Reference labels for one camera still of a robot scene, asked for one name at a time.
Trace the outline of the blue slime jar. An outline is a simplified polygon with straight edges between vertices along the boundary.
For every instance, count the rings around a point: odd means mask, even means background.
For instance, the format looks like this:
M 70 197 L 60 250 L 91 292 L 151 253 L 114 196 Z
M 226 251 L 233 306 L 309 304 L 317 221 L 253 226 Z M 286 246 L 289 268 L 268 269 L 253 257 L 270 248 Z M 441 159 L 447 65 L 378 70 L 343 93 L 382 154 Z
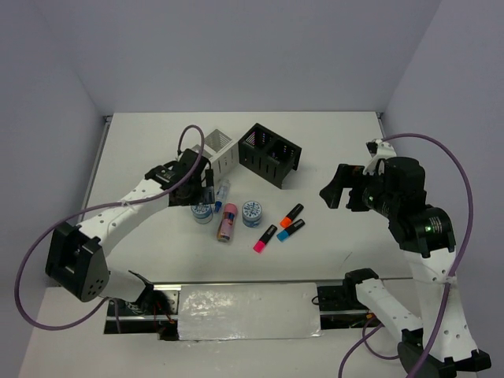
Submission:
M 262 206 L 257 201 L 247 201 L 242 206 L 242 220 L 249 228 L 256 228 L 262 219 Z
M 191 213 L 198 224 L 208 224 L 213 219 L 213 209 L 208 204 L 191 206 Z

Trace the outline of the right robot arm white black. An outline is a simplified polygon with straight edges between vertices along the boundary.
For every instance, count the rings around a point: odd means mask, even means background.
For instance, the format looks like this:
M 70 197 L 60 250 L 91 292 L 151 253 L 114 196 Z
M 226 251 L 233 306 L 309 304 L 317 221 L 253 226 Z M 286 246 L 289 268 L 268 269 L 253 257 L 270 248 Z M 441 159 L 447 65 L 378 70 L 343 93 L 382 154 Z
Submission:
M 373 210 L 388 221 L 388 229 L 404 253 L 421 309 L 414 316 L 385 289 L 371 269 L 345 275 L 343 301 L 351 308 L 366 306 L 397 341 L 402 367 L 411 377 L 455 377 L 491 367 L 490 355 L 471 336 L 461 296 L 450 269 L 457 257 L 448 214 L 426 202 L 425 172 L 410 157 L 380 158 L 371 172 L 341 164 L 319 195 L 330 209 L 339 207 L 343 189 L 350 191 L 346 207 Z

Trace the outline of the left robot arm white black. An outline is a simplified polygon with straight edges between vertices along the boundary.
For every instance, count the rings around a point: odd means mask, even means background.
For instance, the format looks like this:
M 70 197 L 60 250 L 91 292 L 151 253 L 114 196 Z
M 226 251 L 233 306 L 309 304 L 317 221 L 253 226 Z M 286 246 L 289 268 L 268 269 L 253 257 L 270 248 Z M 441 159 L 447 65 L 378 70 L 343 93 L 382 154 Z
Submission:
M 213 170 L 208 158 L 186 149 L 178 159 L 152 168 L 117 206 L 53 231 L 46 274 L 81 302 L 124 300 L 137 314 L 154 304 L 154 285 L 138 273 L 115 272 L 106 262 L 114 247 L 142 222 L 175 206 L 211 204 Z

